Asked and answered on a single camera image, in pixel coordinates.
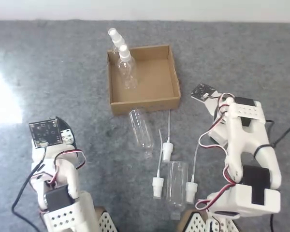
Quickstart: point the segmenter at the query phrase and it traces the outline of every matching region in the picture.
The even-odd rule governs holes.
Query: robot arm
[[[216,199],[209,207],[217,217],[252,217],[280,211],[281,173],[275,151],[271,147],[260,149],[255,158],[261,167],[242,165],[241,154],[254,154],[260,145],[269,144],[265,117],[260,102],[228,97],[223,99],[213,87],[198,85],[192,97],[203,102],[214,120],[223,120],[209,133],[221,146],[228,145],[225,165],[234,181],[222,194],[215,192],[207,200]]]
[[[73,165],[78,161],[79,151],[75,150],[73,132],[71,128],[62,130],[60,124],[63,123],[60,120],[56,118],[30,124],[34,126],[31,128],[32,168],[40,162],[46,146],[43,163],[32,176],[30,184],[37,192],[39,207],[49,232],[71,231],[69,229],[75,232],[99,232],[91,195],[80,191],[78,172]]]

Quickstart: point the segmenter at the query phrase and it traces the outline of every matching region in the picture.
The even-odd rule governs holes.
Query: hole
[[[39,172],[43,167],[45,167],[45,164],[42,164],[42,165],[38,168],[37,172]]]

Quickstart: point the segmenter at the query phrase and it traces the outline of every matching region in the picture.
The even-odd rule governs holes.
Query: bottle cap
[[[111,36],[112,41],[116,47],[120,47],[125,43],[124,38],[118,33],[118,31],[115,28],[111,28],[108,30],[109,36]]]
[[[163,152],[163,162],[170,162],[171,154],[173,152],[173,144],[163,143],[162,152]]]
[[[153,198],[161,199],[163,178],[153,177]]]
[[[186,183],[186,202],[194,204],[195,193],[197,192],[198,184],[193,182]]]
[[[122,61],[129,61],[131,59],[131,54],[126,44],[119,47],[119,56]]]

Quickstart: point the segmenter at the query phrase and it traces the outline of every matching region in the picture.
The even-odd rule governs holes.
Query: clear plastic bottle
[[[120,46],[119,57],[120,59],[117,62],[117,66],[122,77],[124,87],[127,89],[136,88],[138,85],[136,63],[126,44]]]
[[[108,30],[108,34],[112,38],[112,42],[114,44],[113,53],[119,59],[119,47],[125,44],[125,40],[124,38],[122,38],[122,36],[118,33],[118,31],[115,28],[110,28]]]
[[[145,159],[151,158],[154,140],[145,111],[134,109],[129,113],[129,116],[137,146],[144,152]]]
[[[187,180],[188,163],[182,161],[169,162],[167,203],[172,220],[179,220],[181,212],[186,208]]]

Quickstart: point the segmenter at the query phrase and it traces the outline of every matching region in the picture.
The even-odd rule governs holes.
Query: cardboard
[[[117,68],[117,58],[107,53],[110,104],[114,115],[126,114],[135,108],[146,111],[176,109],[180,89],[174,58],[169,45],[130,49],[137,66],[138,87],[125,89]]]

